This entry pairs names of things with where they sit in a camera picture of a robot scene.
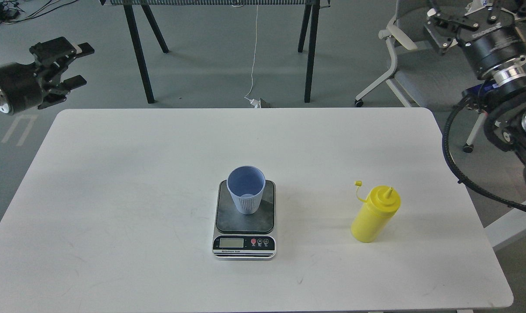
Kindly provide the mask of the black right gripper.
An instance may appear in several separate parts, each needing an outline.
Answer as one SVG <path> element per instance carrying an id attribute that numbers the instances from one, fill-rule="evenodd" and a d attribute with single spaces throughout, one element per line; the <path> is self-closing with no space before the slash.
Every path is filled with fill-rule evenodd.
<path id="1" fill-rule="evenodd" d="M 526 62 L 526 40 L 515 22 L 497 22 L 501 12 L 512 14 L 517 23 L 526 23 L 526 0 L 486 0 L 490 13 L 481 24 L 466 16 L 456 16 L 430 8 L 423 34 L 440 55 L 454 40 L 458 42 L 477 79 L 485 79 L 497 66 L 518 60 Z"/>

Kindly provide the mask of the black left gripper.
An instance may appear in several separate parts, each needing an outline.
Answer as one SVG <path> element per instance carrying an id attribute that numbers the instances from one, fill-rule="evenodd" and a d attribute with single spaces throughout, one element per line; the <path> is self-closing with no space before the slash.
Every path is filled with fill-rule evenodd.
<path id="1" fill-rule="evenodd" d="M 30 53 L 37 66 L 61 69 L 75 59 L 94 54 L 94 48 L 87 42 L 73 44 L 65 37 L 58 37 L 34 44 Z M 40 81 L 33 65 L 7 63 L 0 66 L 0 112 L 12 116 L 32 108 L 46 109 L 63 103 L 72 90 L 86 84 L 77 75 L 51 87 Z"/>

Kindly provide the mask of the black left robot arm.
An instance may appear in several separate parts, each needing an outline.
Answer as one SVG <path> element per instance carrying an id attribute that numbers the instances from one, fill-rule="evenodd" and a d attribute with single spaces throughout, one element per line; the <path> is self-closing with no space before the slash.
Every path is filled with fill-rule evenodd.
<path id="1" fill-rule="evenodd" d="M 6 115 L 63 103 L 72 90 L 87 84 L 81 75 L 61 77 L 74 60 L 94 54 L 89 43 L 73 44 L 59 37 L 38 42 L 29 52 L 34 61 L 28 65 L 11 62 L 0 66 L 0 112 Z"/>

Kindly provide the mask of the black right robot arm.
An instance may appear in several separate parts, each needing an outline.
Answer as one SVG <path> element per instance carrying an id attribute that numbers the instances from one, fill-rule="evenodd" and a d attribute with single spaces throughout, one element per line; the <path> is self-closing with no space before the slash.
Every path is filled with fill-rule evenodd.
<path id="1" fill-rule="evenodd" d="M 449 43 L 455 41 L 474 75 L 483 81 L 479 88 L 464 92 L 446 121 L 442 130 L 446 164 L 470 190 L 526 213 L 526 204 L 503 199 L 474 183 L 449 151 L 452 122 L 463 108 L 476 106 L 486 115 L 485 137 L 499 150 L 516 154 L 525 167 L 526 183 L 526 40 L 516 26 L 526 21 L 526 0 L 516 0 L 510 9 L 492 0 L 457 15 L 444 12 L 436 0 L 428 1 L 428 6 L 424 32 L 438 52 L 446 53 Z"/>

